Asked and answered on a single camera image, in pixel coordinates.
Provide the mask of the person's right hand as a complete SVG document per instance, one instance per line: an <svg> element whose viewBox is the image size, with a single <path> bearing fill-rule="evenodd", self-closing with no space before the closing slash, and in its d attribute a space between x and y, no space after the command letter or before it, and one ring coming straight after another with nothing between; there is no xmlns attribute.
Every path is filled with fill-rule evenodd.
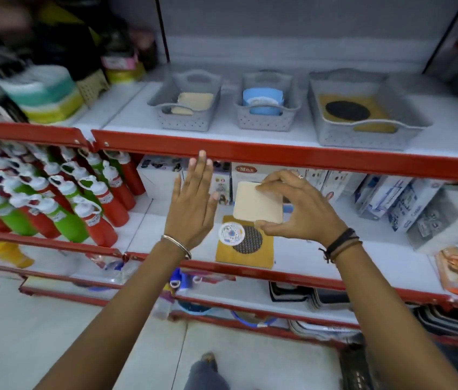
<svg viewBox="0 0 458 390"><path fill-rule="evenodd" d="M348 229L327 199L296 171L273 172L257 190L279 193L293 205L287 221L291 222L295 235L279 237L315 241L327 248Z"/></svg>

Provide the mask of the person's left hand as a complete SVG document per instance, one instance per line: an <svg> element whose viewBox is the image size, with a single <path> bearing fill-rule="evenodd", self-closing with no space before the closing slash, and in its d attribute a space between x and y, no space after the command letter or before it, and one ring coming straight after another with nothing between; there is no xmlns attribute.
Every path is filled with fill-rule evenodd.
<svg viewBox="0 0 458 390"><path fill-rule="evenodd" d="M192 158L189 159L187 175L182 180L180 197L170 203L165 230L161 241L177 250L182 257L186 251L197 247L213 229L213 223L206 223L206 207L213 174L213 161L207 156L205 190L192 191Z"/></svg>

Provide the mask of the beige square pad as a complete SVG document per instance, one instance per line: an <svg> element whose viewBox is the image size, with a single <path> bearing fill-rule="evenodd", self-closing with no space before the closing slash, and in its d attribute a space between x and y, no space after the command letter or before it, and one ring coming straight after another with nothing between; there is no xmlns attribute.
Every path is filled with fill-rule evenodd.
<svg viewBox="0 0 458 390"><path fill-rule="evenodd" d="M233 217L245 222L262 220L283 223L283 196L257 190L260 183L241 181L237 185Z"/></svg>
<svg viewBox="0 0 458 390"><path fill-rule="evenodd" d="M192 116L196 112L206 111L211 107L214 94L199 92L182 92L176 101L176 106L170 110L171 114Z"/></svg>

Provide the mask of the yellow pad with black circle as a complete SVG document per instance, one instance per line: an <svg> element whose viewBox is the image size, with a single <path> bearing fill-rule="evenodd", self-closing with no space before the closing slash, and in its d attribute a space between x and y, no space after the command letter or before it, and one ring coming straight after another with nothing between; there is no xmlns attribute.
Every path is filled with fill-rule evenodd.
<svg viewBox="0 0 458 390"><path fill-rule="evenodd" d="M398 126L385 106L373 96L344 96L337 94L318 94L316 96L320 116L316 121L319 129L352 125L357 132L378 132L394 134Z"/></svg>
<svg viewBox="0 0 458 390"><path fill-rule="evenodd" d="M274 239L257 229L253 222L226 215L218 229L215 261L225 264L272 269Z"/></svg>

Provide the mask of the small grey plastic basket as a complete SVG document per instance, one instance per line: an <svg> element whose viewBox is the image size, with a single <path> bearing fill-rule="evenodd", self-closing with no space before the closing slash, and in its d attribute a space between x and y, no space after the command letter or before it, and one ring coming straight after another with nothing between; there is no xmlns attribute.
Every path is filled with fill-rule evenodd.
<svg viewBox="0 0 458 390"><path fill-rule="evenodd" d="M270 87L284 92L284 106L281 116L251 115L243 106L243 90L253 87ZM234 95L234 108L238 126L241 129L260 131L290 131L298 111L302 107L301 94L294 76L277 71L258 71L243 74Z"/></svg>
<svg viewBox="0 0 458 390"><path fill-rule="evenodd" d="M171 73L160 89L148 100L148 106L154 111L162 128L181 131L208 131L217 107L222 88L222 76L205 70L189 70ZM206 111L196 112L192 116L171 114L182 92L214 94L211 107Z"/></svg>

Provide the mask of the red-edged white shelf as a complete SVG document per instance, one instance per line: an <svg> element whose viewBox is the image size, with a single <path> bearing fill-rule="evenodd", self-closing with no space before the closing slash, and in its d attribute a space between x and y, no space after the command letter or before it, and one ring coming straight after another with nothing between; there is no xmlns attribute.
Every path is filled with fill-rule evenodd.
<svg viewBox="0 0 458 390"><path fill-rule="evenodd" d="M32 265L26 270L22 270L22 275L26 277L23 286L25 290L32 292L37 291L75 299L80 298L89 300L90 304L105 305L124 284L101 283L84 278L81 270L86 263L76 265L76 267L71 265L65 267L60 264L55 265L53 268L48 265ZM290 332L295 338L299 339L305 338L297 336L289 329L288 320L361 331L354 310L313 311L304 303L272 302L269 294L269 281L208 272L183 271L193 276L193 286L187 290L172 290L169 287L169 283L166 284L161 297L158 299L156 308L157 312L165 317L177 314L187 318L195 317L212 320L215 323L224 321L232 326L235 325L237 328L279 333ZM192 316L178 308L176 302L179 300L209 306L213 309L206 316ZM410 303L408 308L413 314L413 309L419 306L427 305ZM277 321L266 328L249 328L233 318L231 315L232 310L255 313L260 316L273 316L277 318ZM446 345L458 345L458 337L431 335ZM361 342L362 340L349 344L359 344ZM336 341L329 341L328 343L346 344Z"/></svg>
<svg viewBox="0 0 458 390"><path fill-rule="evenodd" d="M168 208L169 203L165 201L151 200L139 229L126 249L128 257L146 258L161 238ZM335 209L346 224L358 232L367 253L402 299L421 304L436 303L445 309L458 308L458 296L447 292L440 283L434 257L415 252L407 237L394 233L386 220L373 222L357 216L351 200L340 199ZM319 244L315 242L274 237L274 264L271 269L217 262L218 230L223 217L232 213L232 206L219 206L214 230L193 250L193 259L185 262L185 268L343 290L344 284L337 269L325 262Z"/></svg>
<svg viewBox="0 0 458 390"><path fill-rule="evenodd" d="M56 239L47 239L42 235L19 236L14 233L0 232L0 241L17 243L19 245L36 246L47 249L58 249L62 251L77 252L83 254L96 254L122 258L128 251L128 247L135 238L135 234L152 203L147 194L136 198L135 208L129 212L130 220L120 228L115 228L117 242L111 248L100 247L88 238L83 243L67 241L63 236Z"/></svg>
<svg viewBox="0 0 458 390"><path fill-rule="evenodd" d="M107 126L147 82L117 84L67 120L51 125L0 122L0 140L87 148L92 131Z"/></svg>
<svg viewBox="0 0 458 390"><path fill-rule="evenodd" d="M410 101L438 124L424 131L404 151L325 147L317 140L310 109L303 93L303 107L291 130L252 131L240 129L233 105L238 78L226 68L221 99L207 132L163 129L147 101L160 89L170 66L155 72L142 88L103 126L91 129L93 147L140 154L193 157L200 150L213 158L268 165L326 168L371 174L436 178L458 182L458 99L411 96Z"/></svg>

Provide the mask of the blue plastic item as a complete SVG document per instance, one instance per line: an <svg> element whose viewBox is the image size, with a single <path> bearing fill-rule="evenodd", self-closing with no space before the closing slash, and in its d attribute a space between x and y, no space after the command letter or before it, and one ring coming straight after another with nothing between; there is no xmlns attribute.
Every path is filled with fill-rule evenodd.
<svg viewBox="0 0 458 390"><path fill-rule="evenodd" d="M180 268L174 269L170 280L169 287L172 290L187 290L193 286L193 276L187 272L184 272Z"/></svg>

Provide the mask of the clear plastic container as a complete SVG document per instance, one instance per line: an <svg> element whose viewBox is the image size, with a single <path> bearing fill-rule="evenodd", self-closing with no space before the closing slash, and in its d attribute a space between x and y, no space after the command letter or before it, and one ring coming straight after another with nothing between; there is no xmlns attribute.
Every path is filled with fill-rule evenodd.
<svg viewBox="0 0 458 390"><path fill-rule="evenodd" d="M88 259L81 271L84 278L88 280L108 284L125 284L140 266L141 262L137 260L126 262L120 258L97 256Z"/></svg>

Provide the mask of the large grey plastic basket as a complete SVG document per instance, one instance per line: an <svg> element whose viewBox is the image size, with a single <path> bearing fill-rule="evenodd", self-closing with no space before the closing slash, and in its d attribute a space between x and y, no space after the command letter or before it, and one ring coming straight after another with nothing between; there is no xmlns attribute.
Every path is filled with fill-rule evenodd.
<svg viewBox="0 0 458 390"><path fill-rule="evenodd" d="M357 132L352 130L352 125L319 129L316 125L320 116L316 96L327 93L375 97L385 106L391 118L390 122L398 126L397 132L394 134ZM415 137L432 125L432 122L400 90L395 88L386 73L356 69L312 71L309 74L307 100L317 139L322 146L403 151Z"/></svg>

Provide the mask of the beige perforated basket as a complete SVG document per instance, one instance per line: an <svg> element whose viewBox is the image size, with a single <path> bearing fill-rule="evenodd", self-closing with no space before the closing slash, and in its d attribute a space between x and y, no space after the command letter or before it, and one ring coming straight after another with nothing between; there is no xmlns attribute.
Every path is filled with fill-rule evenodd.
<svg viewBox="0 0 458 390"><path fill-rule="evenodd" d="M83 97L84 103L91 108L99 97L109 91L110 85L102 69L98 69L87 77L77 80L76 85Z"/></svg>

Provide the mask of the person's shoe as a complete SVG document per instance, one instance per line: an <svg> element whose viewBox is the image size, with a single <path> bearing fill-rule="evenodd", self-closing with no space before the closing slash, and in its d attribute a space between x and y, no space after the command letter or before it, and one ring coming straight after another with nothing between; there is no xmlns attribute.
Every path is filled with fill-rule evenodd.
<svg viewBox="0 0 458 390"><path fill-rule="evenodd" d="M213 352L204 353L201 356L200 361L205 363L205 365L208 366L213 372L218 372L218 364Z"/></svg>

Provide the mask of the stack of striped sponges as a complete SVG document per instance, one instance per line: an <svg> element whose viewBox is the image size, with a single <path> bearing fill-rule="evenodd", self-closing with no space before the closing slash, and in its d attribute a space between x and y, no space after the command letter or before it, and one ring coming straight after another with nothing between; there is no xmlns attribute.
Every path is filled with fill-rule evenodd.
<svg viewBox="0 0 458 390"><path fill-rule="evenodd" d="M70 72L60 65L27 66L19 73L0 78L0 87L35 124L62 122L85 107Z"/></svg>

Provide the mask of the person's leg in jeans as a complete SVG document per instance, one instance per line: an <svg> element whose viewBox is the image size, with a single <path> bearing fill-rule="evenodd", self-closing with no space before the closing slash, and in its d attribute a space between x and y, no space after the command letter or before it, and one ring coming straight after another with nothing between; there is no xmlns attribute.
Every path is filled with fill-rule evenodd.
<svg viewBox="0 0 458 390"><path fill-rule="evenodd" d="M191 366L183 390L230 390L230 386L218 372L216 360L201 359Z"/></svg>

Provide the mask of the grey product box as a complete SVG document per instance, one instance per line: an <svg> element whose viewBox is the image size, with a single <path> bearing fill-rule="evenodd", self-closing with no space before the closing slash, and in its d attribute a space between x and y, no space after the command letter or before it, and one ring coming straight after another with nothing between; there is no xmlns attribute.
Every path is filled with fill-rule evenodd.
<svg viewBox="0 0 458 390"><path fill-rule="evenodd" d="M458 186L445 185L407 231L415 252L435 255L458 242Z"/></svg>

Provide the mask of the yellow bottle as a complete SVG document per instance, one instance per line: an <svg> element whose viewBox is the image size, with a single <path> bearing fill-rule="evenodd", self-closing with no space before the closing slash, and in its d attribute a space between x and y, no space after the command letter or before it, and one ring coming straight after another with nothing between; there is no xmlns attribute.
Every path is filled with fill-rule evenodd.
<svg viewBox="0 0 458 390"><path fill-rule="evenodd" d="M0 241L0 262L17 269L26 269L35 264L35 260L26 256L18 244Z"/></svg>

